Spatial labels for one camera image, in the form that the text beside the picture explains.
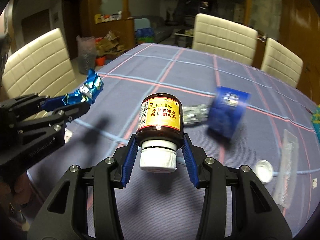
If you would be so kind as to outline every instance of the brown medicine bottle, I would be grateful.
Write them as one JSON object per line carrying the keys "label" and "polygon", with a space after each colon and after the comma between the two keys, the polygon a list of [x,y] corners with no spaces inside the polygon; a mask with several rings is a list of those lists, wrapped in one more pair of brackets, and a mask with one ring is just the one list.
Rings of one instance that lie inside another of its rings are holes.
{"label": "brown medicine bottle", "polygon": [[182,104],[175,96],[157,93],[142,104],[136,140],[142,149],[140,168],[168,173],[176,170],[177,150],[183,145]]}

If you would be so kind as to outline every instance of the tablecloth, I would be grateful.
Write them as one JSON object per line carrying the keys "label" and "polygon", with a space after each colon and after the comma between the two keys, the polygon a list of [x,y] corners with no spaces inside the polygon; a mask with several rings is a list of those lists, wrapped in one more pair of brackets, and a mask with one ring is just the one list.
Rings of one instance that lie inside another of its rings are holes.
{"label": "tablecloth", "polygon": [[[299,142],[298,175],[289,209],[283,210],[293,235],[305,225],[320,201],[319,142],[305,108],[316,108],[309,98],[293,87],[260,70],[232,60],[191,49],[142,44],[99,71],[103,92],[88,114],[67,125],[73,132],[65,146],[28,171],[41,198],[53,189],[69,166],[96,165],[125,145],[135,133],[142,100],[156,92],[170,93],[184,106],[210,104],[217,86],[251,93],[243,126],[237,140],[226,147],[208,133],[207,126],[186,128],[194,145],[202,147],[224,165],[254,167],[259,160],[274,168],[275,189],[284,129]],[[181,150],[178,157],[183,157]],[[204,190],[195,189],[187,169],[177,164],[169,174],[154,174],[139,168],[140,152],[125,189],[116,190],[119,218],[126,240],[195,239]],[[231,231],[231,198],[228,190],[226,234]],[[92,227],[92,197],[88,203],[89,232]]]}

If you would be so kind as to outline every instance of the human hand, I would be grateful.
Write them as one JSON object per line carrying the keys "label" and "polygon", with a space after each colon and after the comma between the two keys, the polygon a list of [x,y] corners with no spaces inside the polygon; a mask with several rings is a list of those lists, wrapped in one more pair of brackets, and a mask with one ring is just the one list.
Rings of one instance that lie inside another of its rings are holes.
{"label": "human hand", "polygon": [[[31,197],[31,185],[27,173],[20,175],[14,184],[13,202],[23,205],[29,202]],[[0,195],[6,195],[11,192],[7,183],[0,182]]]}

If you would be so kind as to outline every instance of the teal and yellow knitted object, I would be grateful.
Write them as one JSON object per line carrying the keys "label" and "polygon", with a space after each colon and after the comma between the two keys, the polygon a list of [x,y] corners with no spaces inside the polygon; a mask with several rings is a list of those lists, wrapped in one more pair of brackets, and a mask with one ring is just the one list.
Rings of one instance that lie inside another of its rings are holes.
{"label": "teal and yellow knitted object", "polygon": [[320,142],[320,105],[317,107],[316,111],[313,113],[311,122],[313,124],[313,127],[315,128],[316,134],[318,136],[318,140]]}

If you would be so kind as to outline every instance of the yellow label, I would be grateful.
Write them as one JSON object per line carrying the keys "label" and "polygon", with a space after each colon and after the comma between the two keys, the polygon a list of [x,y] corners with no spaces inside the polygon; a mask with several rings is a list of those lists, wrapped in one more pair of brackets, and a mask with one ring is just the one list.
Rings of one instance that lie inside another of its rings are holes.
{"label": "yellow label", "polygon": [[145,101],[141,106],[137,130],[148,126],[166,126],[180,131],[179,103],[163,97]]}

